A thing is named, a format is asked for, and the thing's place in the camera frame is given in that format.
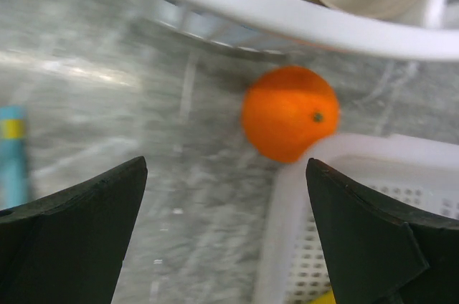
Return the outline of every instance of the marble countertop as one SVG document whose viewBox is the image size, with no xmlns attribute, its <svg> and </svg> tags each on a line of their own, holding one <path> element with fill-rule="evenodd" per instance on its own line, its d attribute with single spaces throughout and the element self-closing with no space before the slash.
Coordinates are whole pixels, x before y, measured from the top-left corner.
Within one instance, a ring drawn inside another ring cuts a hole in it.
<svg viewBox="0 0 459 304">
<path fill-rule="evenodd" d="M 266 70 L 324 76 L 342 131 L 459 143 L 457 65 L 228 51 L 144 21 L 124 0 L 1 4 L 0 104 L 27 107 L 36 195 L 146 157 L 114 303 L 250 302 L 279 165 L 247 143 L 239 117 Z"/>
</svg>

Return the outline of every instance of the yellow object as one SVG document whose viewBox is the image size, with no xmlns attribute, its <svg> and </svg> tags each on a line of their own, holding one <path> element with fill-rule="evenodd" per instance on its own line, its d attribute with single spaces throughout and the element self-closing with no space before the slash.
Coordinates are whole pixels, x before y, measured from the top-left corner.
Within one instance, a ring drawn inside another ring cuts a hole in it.
<svg viewBox="0 0 459 304">
<path fill-rule="evenodd" d="M 19 119 L 3 120 L 2 132 L 4 139 L 21 139 L 24 137 L 24 122 Z"/>
<path fill-rule="evenodd" d="M 336 304 L 336 301 L 335 297 L 333 296 L 333 292 L 330 291 L 322 297 L 313 300 L 311 304 Z"/>
</svg>

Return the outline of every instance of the orange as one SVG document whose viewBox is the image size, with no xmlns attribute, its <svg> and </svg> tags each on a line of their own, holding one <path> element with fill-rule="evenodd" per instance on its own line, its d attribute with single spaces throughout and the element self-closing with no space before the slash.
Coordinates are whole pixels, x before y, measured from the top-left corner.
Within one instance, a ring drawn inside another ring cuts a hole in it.
<svg viewBox="0 0 459 304">
<path fill-rule="evenodd" d="M 325 295 L 322 295 L 316 300 L 313 300 L 311 304 L 336 304 L 335 297 L 333 292 L 328 292 Z"/>
<path fill-rule="evenodd" d="M 248 90 L 242 127 L 264 156 L 283 163 L 297 161 L 317 140 L 336 131 L 339 102 L 319 75 L 299 66 L 264 74 Z"/>
</svg>

